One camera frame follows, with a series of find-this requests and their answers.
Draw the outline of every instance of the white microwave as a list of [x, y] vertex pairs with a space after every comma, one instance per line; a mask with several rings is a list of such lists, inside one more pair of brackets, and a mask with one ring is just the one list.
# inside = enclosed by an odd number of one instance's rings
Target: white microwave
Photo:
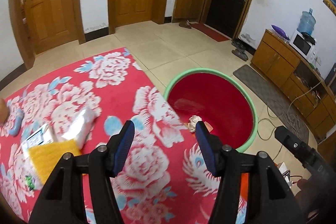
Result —
[[301, 54], [308, 62], [312, 62], [315, 56], [315, 45], [306, 41], [303, 35], [295, 30], [289, 44]]

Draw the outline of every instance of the blue water jug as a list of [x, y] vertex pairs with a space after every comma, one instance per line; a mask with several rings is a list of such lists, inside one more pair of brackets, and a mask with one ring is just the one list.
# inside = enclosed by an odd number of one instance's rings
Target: blue water jug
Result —
[[313, 33], [316, 20], [312, 15], [313, 9], [309, 9], [309, 12], [303, 11], [300, 24], [297, 27], [298, 32], [306, 32], [308, 35]]

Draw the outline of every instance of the tablecloth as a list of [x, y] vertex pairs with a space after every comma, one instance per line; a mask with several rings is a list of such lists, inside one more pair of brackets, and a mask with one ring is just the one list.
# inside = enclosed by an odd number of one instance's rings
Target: tablecloth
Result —
[[[0, 188], [13, 211], [29, 220], [42, 184], [30, 190], [20, 143], [42, 124], [57, 136], [76, 113], [90, 107], [97, 119], [82, 153], [90, 153], [117, 134], [123, 123], [135, 124], [135, 138], [121, 173], [111, 179], [126, 224], [205, 224], [216, 198], [219, 178], [207, 171], [195, 137], [157, 91], [126, 48], [87, 58], [51, 72], [7, 99], [10, 116], [0, 132]], [[16, 137], [9, 135], [16, 111], [25, 113]], [[87, 219], [95, 223], [88, 176], [83, 177]], [[240, 198], [237, 223], [246, 201]]]

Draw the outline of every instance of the screw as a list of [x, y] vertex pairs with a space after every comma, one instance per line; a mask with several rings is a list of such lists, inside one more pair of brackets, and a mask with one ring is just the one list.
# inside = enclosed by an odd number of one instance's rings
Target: screw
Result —
[[265, 158], [268, 157], [268, 155], [267, 155], [266, 152], [264, 152], [264, 151], [260, 151], [260, 152], [259, 152], [259, 157], [262, 158], [262, 159], [265, 159]]
[[100, 145], [100, 146], [98, 146], [98, 151], [99, 152], [104, 152], [106, 150], [107, 150], [107, 146], [106, 145]]
[[222, 149], [226, 152], [229, 152], [229, 151], [231, 151], [232, 147], [229, 146], [228, 144], [225, 144], [225, 145], [222, 146]]
[[71, 158], [71, 153], [67, 152], [63, 155], [63, 159], [68, 160]]

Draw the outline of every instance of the green plastic object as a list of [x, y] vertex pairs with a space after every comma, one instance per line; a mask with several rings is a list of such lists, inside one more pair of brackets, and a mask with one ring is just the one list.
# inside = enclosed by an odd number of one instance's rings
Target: green plastic object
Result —
[[217, 75], [219, 77], [222, 77], [224, 79], [226, 79], [227, 81], [229, 81], [230, 83], [232, 83], [235, 87], [238, 88], [238, 90], [244, 95], [244, 97], [246, 98], [247, 102], [249, 103], [250, 107], [251, 107], [251, 111], [252, 111], [252, 115], [253, 115], [253, 127], [252, 127], [252, 132], [250, 134], [250, 137], [247, 139], [247, 141], [240, 147], [238, 147], [236, 150], [238, 152], [245, 152], [250, 145], [253, 143], [255, 136], [257, 135], [257, 130], [258, 130], [258, 115], [257, 115], [257, 111], [255, 109], [255, 106], [252, 102], [252, 99], [250, 98], [250, 96], [248, 95], [248, 93], [242, 88], [241, 85], [239, 85], [235, 80], [233, 80], [231, 77], [227, 76], [224, 73], [221, 73], [218, 70], [214, 70], [214, 69], [209, 69], [209, 68], [194, 68], [194, 69], [189, 69], [186, 70], [182, 73], [180, 73], [179, 75], [177, 75], [174, 79], [172, 79], [172, 81], [169, 82], [168, 86], [166, 87], [165, 93], [163, 95], [163, 97], [168, 100], [168, 96], [170, 94], [170, 91], [172, 90], [172, 88], [175, 86], [175, 84], [177, 82], [179, 82], [182, 78], [194, 74], [194, 73], [211, 73], [213, 75]]

